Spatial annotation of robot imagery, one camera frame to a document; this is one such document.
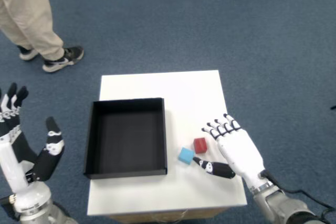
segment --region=table top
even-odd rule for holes
[[[121,215],[246,205],[243,182],[205,173],[177,159],[181,148],[206,137],[207,161],[226,162],[201,131],[226,112],[219,72],[194,71],[102,76],[100,100],[164,98],[168,174],[91,180],[88,215]]]

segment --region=blue cube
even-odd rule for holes
[[[190,164],[193,160],[195,153],[192,150],[189,150],[187,148],[182,148],[181,153],[179,154],[179,159],[183,163]]]

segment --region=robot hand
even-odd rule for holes
[[[30,149],[19,120],[19,110],[28,91],[26,87],[16,90],[17,85],[13,83],[0,103],[0,165],[15,193],[26,189],[33,181],[48,180],[64,152],[62,134],[53,118],[46,120],[45,148],[39,156]]]
[[[9,128],[11,145],[16,159],[19,163],[24,161],[23,165],[25,166],[24,170],[26,172],[32,168],[37,155],[30,149],[26,137],[20,129],[19,111],[22,106],[22,101],[28,96],[29,92],[26,87],[22,87],[18,92],[16,92],[16,90],[16,83],[12,83],[8,92],[3,96],[0,104],[0,112],[2,112],[5,127]]]
[[[224,114],[223,118],[207,125],[202,130],[216,140],[231,169],[245,180],[251,191],[268,182],[259,175],[265,168],[258,149],[236,120]]]

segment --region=person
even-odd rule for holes
[[[53,31],[49,0],[0,0],[0,29],[20,50],[22,60],[38,54],[44,59],[43,70],[55,72],[76,64],[83,48],[64,48]]]

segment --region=white shoe sole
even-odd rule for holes
[[[81,55],[76,59],[76,61],[69,61],[68,63],[65,63],[65,64],[55,64],[53,65],[52,67],[47,67],[46,65],[43,65],[42,66],[42,69],[48,73],[53,73],[53,72],[56,72],[62,68],[65,68],[66,66],[72,66],[74,64],[76,64],[79,60],[81,60],[84,56],[84,50],[83,52],[81,53]]]
[[[38,55],[38,51],[36,51],[35,49],[33,49],[29,54],[19,54],[19,57],[21,60],[25,60],[25,61],[29,61],[35,58],[35,56]]]

